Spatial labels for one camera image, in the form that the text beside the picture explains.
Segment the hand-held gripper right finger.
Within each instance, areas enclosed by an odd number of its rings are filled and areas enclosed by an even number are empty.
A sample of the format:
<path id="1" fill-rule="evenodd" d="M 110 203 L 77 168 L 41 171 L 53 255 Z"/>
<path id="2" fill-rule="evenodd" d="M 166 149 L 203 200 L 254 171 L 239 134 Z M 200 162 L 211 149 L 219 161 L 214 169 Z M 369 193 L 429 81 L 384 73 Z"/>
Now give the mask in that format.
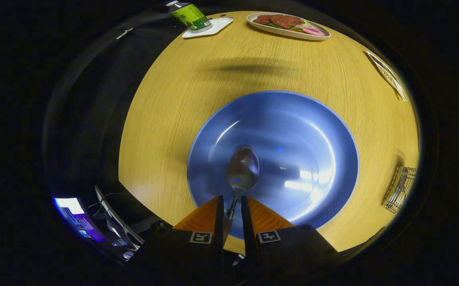
<path id="1" fill-rule="evenodd" d="M 256 199 L 243 196 L 247 262 L 263 274 L 321 274 L 339 265 L 339 253 L 309 224 L 294 226 Z"/>

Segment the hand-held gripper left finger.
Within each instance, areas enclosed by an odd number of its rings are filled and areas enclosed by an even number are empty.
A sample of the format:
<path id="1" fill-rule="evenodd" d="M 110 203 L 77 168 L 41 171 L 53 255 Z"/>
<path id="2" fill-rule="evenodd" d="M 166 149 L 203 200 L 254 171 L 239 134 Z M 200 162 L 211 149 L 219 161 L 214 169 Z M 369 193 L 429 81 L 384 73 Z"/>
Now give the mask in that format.
<path id="1" fill-rule="evenodd" d="M 224 199 L 210 199 L 173 227 L 158 226 L 134 255 L 146 273 L 221 274 Z"/>

